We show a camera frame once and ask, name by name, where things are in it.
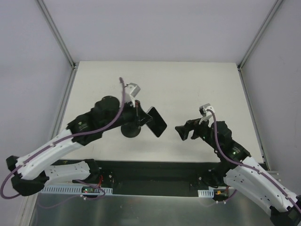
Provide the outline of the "black round phone stand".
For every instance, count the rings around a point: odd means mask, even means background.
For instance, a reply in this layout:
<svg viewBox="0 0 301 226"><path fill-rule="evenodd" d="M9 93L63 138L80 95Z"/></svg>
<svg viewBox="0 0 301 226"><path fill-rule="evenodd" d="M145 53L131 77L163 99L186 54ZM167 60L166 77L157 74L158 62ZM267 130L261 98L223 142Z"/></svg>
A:
<svg viewBox="0 0 301 226"><path fill-rule="evenodd" d="M121 126L120 130L121 130L122 135L127 138L134 138L134 137L138 136L141 132L140 127L131 127L128 125Z"/></svg>

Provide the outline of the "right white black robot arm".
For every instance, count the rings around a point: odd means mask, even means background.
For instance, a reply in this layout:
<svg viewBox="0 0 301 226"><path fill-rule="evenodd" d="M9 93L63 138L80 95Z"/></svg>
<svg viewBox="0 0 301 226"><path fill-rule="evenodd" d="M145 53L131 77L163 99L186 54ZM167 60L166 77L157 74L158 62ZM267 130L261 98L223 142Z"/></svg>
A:
<svg viewBox="0 0 301 226"><path fill-rule="evenodd" d="M297 226L301 222L301 197L274 179L238 142L224 121L210 125L200 119L176 126L182 140L201 138L210 145L220 162L204 172L201 180L210 187L230 186L252 200L275 226Z"/></svg>

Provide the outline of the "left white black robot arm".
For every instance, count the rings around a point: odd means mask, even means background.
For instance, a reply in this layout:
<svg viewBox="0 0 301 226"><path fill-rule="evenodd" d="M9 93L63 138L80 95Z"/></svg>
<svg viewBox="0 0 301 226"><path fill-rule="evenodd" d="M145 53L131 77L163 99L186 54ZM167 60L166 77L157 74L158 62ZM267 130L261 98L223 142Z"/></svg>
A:
<svg viewBox="0 0 301 226"><path fill-rule="evenodd" d="M8 157L6 163L11 173L8 179L21 196L36 194L52 183L73 180L95 183L100 177L100 170L93 159L71 165L56 166L54 163L117 127L127 138L138 136L144 125L154 132L158 118L160 115L156 108L144 111L139 100L119 101L116 97L105 96L89 112L77 116L60 134L38 150L23 157Z"/></svg>

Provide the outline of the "black smartphone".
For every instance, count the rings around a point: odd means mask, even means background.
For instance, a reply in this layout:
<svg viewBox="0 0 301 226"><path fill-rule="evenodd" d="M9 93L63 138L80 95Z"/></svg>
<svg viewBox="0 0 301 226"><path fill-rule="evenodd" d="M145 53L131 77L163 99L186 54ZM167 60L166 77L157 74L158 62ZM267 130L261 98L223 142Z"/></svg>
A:
<svg viewBox="0 0 301 226"><path fill-rule="evenodd" d="M164 121L155 107L151 107L147 114L151 117L151 120L147 122L147 127L156 137L160 137L166 130L167 123Z"/></svg>

